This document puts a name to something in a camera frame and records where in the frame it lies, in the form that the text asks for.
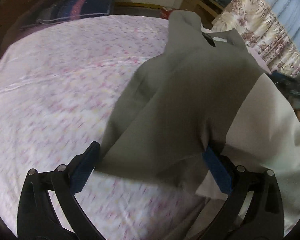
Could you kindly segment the grey and cream jacket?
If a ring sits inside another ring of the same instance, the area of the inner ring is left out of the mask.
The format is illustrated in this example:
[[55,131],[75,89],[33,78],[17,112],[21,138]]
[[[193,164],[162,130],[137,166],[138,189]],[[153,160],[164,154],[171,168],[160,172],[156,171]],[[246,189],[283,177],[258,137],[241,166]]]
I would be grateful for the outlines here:
[[221,201],[203,161],[214,152],[249,171],[274,171],[284,234],[300,219],[300,122],[235,30],[203,34],[193,12],[174,11],[164,52],[134,73],[111,113],[96,169],[210,198],[167,239],[202,232]]

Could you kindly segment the pink floral bed sheet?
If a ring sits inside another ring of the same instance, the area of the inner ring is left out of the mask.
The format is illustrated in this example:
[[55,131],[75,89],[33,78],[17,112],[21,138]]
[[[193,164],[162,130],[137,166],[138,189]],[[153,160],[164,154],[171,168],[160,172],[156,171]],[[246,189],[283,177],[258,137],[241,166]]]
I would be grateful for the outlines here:
[[[12,236],[28,170],[54,170],[102,141],[132,75],[167,40],[167,20],[111,15],[35,31],[8,48],[0,60],[0,225]],[[210,205],[100,173],[76,197],[106,239],[184,239]]]

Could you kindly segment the floral beige curtain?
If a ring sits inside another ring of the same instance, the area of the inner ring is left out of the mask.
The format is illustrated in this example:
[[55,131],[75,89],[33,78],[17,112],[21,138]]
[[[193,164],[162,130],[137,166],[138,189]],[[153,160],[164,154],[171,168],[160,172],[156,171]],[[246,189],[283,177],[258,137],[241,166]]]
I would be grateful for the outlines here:
[[212,23],[213,31],[236,29],[270,72],[300,76],[300,52],[264,0],[232,0]]

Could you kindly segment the wooden desk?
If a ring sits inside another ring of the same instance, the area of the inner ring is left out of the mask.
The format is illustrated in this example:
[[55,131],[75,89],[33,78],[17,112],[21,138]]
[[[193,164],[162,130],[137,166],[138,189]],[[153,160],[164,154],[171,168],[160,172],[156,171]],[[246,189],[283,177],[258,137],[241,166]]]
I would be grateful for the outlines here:
[[215,0],[183,0],[180,10],[195,12],[204,28],[212,29],[214,20],[223,12],[224,7]]

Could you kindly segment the striped blue pink blanket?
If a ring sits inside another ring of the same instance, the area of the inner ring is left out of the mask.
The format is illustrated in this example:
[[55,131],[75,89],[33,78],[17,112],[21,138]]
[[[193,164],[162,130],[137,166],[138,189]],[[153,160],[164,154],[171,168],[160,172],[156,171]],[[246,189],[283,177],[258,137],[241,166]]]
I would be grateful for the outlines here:
[[110,15],[114,0],[39,0],[25,16],[20,28],[53,25],[83,18]]

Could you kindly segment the red box on floor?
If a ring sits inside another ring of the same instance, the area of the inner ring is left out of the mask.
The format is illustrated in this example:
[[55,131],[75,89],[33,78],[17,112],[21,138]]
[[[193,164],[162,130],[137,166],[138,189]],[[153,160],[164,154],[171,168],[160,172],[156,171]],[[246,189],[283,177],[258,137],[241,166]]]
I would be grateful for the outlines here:
[[160,18],[168,20],[170,14],[175,11],[174,8],[171,7],[162,7],[161,11],[160,11]]

